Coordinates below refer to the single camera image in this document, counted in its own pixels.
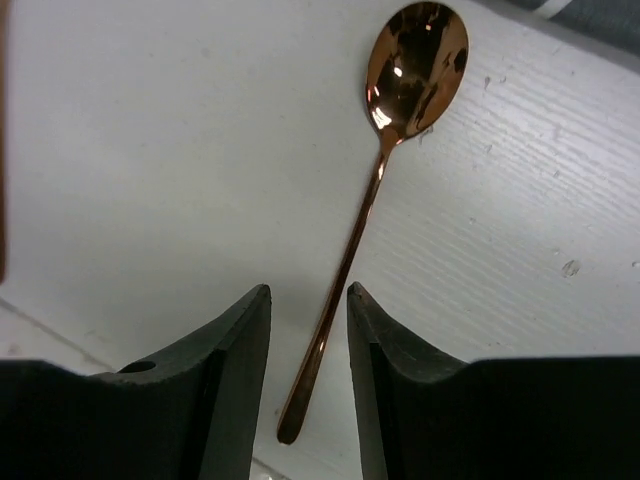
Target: white table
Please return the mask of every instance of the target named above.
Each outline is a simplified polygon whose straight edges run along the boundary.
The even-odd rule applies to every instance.
[[[466,77],[394,152],[351,278],[465,360],[637,352],[640,61],[449,3]],[[0,297],[119,368],[268,283],[254,454],[359,478],[344,304],[299,440],[275,426],[375,158],[368,54],[402,5],[14,2]]]

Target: spoon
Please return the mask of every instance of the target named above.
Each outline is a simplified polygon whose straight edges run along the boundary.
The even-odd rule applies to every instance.
[[[278,441],[290,445],[300,430],[353,257],[371,213],[389,155],[423,132],[447,109],[462,81],[469,39],[460,17],[435,2],[408,5],[378,36],[365,85],[367,112],[380,139],[360,213],[340,267],[278,424]]]
[[[5,165],[5,88],[6,88],[6,48],[7,48],[7,30],[9,23],[11,0],[0,0],[0,283],[4,280],[6,269],[6,214],[5,214],[5,196],[6,187],[4,182]]]

